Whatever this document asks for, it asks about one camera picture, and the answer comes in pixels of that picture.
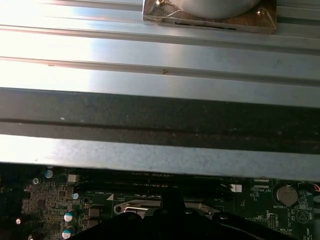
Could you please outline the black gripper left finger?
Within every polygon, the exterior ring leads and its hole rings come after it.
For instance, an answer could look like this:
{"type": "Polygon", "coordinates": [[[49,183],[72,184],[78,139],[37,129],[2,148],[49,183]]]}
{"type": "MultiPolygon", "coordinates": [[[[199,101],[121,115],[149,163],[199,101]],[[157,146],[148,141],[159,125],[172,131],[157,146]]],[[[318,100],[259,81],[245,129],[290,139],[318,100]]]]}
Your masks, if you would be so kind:
{"type": "Polygon", "coordinates": [[[172,240],[173,192],[162,194],[160,208],[141,217],[121,213],[73,236],[75,240],[172,240]]]}

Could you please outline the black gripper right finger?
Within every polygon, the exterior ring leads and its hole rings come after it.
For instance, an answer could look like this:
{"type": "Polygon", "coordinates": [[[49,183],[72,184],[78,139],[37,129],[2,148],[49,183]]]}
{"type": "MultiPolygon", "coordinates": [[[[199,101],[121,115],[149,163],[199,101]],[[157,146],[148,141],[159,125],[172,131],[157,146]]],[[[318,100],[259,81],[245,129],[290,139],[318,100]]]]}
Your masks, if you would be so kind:
{"type": "Polygon", "coordinates": [[[179,192],[172,193],[174,240],[291,240],[292,237],[245,218],[217,211],[211,219],[194,210],[187,213],[179,192]]]}

